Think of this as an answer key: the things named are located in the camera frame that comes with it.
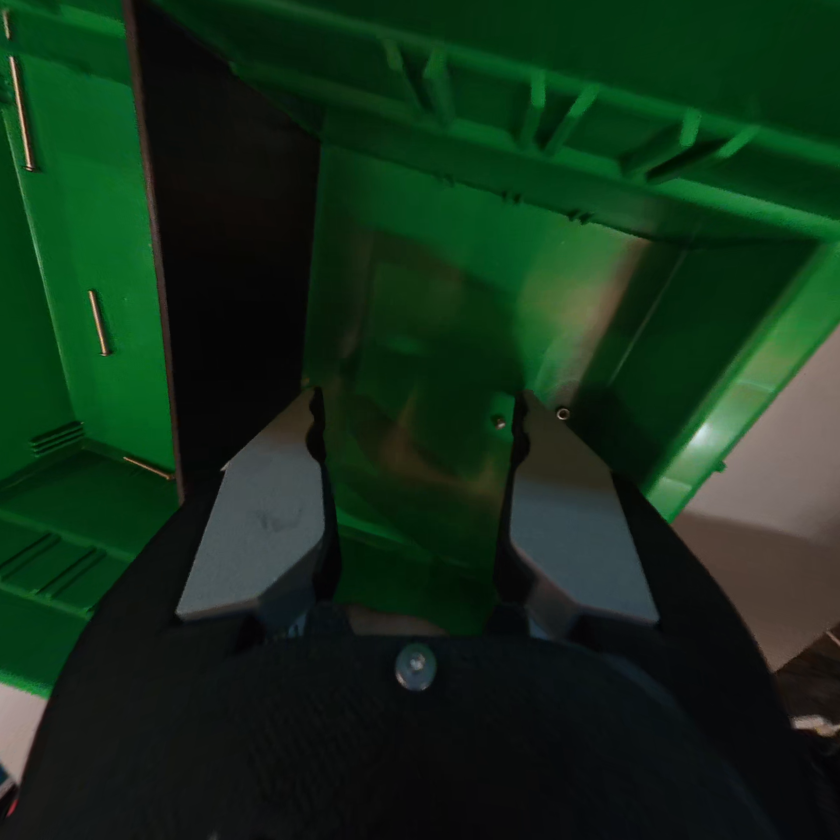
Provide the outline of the black bin divider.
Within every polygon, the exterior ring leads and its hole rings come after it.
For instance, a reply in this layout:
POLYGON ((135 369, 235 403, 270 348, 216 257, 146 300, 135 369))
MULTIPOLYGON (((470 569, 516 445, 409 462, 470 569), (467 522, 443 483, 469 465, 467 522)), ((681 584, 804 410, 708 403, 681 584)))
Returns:
POLYGON ((300 392, 320 144, 155 2, 122 2, 183 501, 300 392))

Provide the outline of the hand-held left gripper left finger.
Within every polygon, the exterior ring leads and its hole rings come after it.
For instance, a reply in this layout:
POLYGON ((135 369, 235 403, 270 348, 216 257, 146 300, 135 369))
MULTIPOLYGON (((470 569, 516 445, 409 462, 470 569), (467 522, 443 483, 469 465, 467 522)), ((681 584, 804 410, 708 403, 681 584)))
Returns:
POLYGON ((300 393, 227 464, 175 613, 294 623, 331 601, 340 540, 322 390, 300 393))

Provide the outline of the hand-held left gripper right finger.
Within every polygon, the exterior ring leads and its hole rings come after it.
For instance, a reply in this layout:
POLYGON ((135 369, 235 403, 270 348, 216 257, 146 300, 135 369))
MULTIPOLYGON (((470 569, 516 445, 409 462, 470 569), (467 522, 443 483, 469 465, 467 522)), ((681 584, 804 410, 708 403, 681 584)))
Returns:
POLYGON ((613 473, 531 391, 515 400, 496 588, 540 636, 583 617, 651 628, 658 609, 613 473))

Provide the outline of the green plastic bin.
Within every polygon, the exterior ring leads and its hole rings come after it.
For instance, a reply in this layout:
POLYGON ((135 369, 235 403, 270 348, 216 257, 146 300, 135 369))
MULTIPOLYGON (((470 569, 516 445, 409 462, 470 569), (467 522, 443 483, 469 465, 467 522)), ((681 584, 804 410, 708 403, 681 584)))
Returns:
MULTIPOLYGON (((181 501, 122 460, 175 472, 122 3, 2 2, 2 684, 43 698, 181 501)), ((838 323, 838 2, 155 3, 320 144, 347 601, 480 631, 515 392, 673 520, 838 323)))

